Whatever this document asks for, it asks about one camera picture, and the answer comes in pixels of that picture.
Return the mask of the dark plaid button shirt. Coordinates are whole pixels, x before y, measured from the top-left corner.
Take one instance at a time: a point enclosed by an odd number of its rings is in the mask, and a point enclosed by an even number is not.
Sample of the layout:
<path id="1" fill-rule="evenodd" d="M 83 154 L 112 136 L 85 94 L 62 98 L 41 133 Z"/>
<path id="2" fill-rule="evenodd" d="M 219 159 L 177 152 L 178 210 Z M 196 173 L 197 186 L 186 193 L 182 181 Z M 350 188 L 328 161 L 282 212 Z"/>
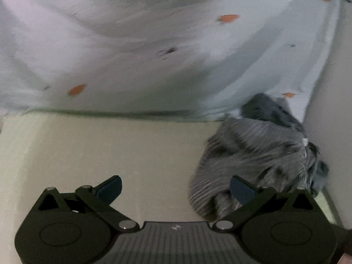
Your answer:
<path id="1" fill-rule="evenodd" d="M 242 106 L 239 119 L 225 118 L 208 139 L 190 179 L 189 202 L 199 216 L 215 221 L 241 207 L 230 192 L 234 175 L 278 192 L 304 187 L 317 197 L 328 172 L 285 100 L 259 93 Z"/>

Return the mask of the green grid bed sheet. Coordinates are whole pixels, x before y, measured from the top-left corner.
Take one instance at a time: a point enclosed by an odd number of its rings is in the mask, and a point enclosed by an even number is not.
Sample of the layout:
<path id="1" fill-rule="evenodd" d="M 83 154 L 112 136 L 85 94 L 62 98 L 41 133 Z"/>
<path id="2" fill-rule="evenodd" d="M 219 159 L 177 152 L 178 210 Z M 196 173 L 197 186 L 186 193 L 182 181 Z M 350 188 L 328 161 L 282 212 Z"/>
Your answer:
<path id="1" fill-rule="evenodd" d="M 129 218 L 198 221 L 189 179 L 218 127 L 54 113 L 1 118 L 1 262 L 19 263 L 14 236 L 47 187 L 71 193 L 119 175 L 113 207 Z"/>

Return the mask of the light blue carrot-print quilt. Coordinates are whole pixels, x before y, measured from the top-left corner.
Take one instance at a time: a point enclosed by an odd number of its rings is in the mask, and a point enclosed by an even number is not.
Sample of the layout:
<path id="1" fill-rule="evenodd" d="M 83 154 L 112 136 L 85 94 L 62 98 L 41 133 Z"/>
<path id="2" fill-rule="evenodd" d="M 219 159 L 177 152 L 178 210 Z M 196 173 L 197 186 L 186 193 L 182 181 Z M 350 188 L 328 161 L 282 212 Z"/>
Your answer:
<path id="1" fill-rule="evenodd" d="M 1 0 L 1 113 L 303 120 L 341 0 Z"/>

